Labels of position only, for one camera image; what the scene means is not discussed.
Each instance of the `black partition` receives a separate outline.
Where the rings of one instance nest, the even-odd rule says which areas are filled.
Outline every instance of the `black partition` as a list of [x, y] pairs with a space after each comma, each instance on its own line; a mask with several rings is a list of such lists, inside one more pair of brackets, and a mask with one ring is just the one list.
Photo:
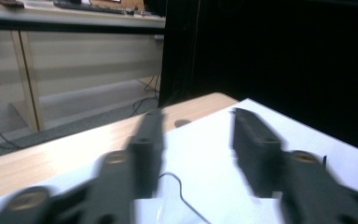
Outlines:
[[159, 105], [214, 91], [358, 147], [358, 1], [168, 1]]

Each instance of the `wooden table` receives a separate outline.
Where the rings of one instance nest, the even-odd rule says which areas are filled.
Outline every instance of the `wooden table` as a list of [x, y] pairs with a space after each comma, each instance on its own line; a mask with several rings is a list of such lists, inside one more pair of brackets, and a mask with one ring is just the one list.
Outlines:
[[[179, 119], [196, 120], [238, 101], [212, 93], [163, 109], [164, 132]], [[143, 116], [125, 119], [0, 157], [0, 196], [75, 170], [108, 151], [120, 150]]]

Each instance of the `floor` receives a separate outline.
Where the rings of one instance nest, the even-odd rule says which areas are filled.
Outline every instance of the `floor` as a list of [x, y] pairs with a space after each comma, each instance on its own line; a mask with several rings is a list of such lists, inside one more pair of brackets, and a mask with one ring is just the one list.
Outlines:
[[33, 136], [34, 140], [31, 142], [34, 144], [37, 141], [43, 142], [43, 140], [56, 138], [63, 134], [75, 133], [111, 120], [127, 118], [135, 114], [133, 108], [138, 106], [132, 105], [139, 104], [144, 98], [156, 102], [146, 102], [143, 107], [157, 107], [157, 100], [154, 98], [156, 93], [147, 91], [145, 83], [139, 80], [130, 80], [42, 97], [40, 102], [46, 130], [40, 134], [33, 133], [27, 127], [11, 104], [0, 105], [0, 132], [9, 141]]

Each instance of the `black backdrop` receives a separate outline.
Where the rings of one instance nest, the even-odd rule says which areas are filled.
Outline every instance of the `black backdrop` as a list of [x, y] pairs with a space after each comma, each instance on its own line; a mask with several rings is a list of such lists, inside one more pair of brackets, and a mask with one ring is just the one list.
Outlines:
[[169, 1], [159, 105], [213, 91], [358, 147], [358, 5]]

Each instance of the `gray floor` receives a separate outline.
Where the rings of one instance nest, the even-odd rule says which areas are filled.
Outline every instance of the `gray floor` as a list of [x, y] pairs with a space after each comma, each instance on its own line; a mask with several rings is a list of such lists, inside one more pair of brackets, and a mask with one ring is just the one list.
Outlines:
[[[155, 93], [137, 80], [42, 97], [46, 130], [40, 133], [33, 133], [12, 105], [0, 105], [0, 132], [14, 145], [29, 147], [128, 118], [144, 98], [137, 113], [158, 105]], [[0, 137], [0, 156], [16, 150]]]

